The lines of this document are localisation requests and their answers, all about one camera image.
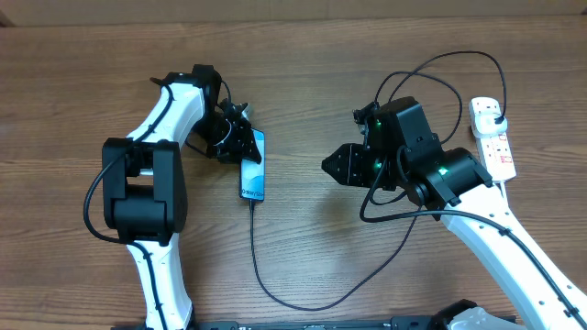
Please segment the blue Galaxy smartphone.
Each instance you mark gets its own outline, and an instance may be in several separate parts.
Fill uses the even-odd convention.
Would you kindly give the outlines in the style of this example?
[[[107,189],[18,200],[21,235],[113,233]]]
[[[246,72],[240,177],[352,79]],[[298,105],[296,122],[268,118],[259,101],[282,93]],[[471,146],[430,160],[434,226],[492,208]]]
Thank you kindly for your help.
[[[243,199],[262,202],[265,188],[265,136],[253,129],[256,146],[260,152],[261,162],[242,160],[240,166],[239,196]]]

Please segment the white power strip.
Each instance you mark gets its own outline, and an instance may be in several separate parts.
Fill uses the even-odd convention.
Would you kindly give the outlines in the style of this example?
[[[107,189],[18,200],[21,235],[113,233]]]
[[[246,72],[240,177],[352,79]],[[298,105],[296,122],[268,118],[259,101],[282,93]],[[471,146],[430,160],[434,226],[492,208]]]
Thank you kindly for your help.
[[[501,117],[501,108],[497,100],[490,97],[475,97],[469,103],[472,119],[475,115],[494,114]],[[481,163],[492,176],[494,182],[507,182],[516,176],[516,170],[506,132],[488,138],[475,138]]]

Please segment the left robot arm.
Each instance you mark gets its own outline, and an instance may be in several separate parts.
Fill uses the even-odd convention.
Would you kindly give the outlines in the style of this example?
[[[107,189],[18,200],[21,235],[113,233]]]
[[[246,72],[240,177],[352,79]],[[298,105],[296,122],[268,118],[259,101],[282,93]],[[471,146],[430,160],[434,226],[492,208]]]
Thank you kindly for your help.
[[[182,149],[197,135],[205,142],[203,156],[238,164],[240,193],[253,201],[262,196],[262,134],[251,126],[248,104],[219,97],[227,83],[211,65],[172,71],[154,83],[159,101],[126,137],[104,143],[95,182],[105,223],[116,231],[111,240],[127,247],[138,271],[146,303],[141,328],[195,329],[179,251],[188,214]]]

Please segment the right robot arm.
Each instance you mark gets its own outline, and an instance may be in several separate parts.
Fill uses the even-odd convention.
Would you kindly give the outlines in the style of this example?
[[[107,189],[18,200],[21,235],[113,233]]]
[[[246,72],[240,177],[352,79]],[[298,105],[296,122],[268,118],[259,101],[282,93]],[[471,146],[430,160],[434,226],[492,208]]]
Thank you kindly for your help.
[[[504,202],[490,173],[465,148],[444,150],[412,96],[353,113],[361,144],[321,164],[337,183],[402,188],[418,209],[458,237],[519,312],[525,329],[583,329],[586,295],[552,262]]]

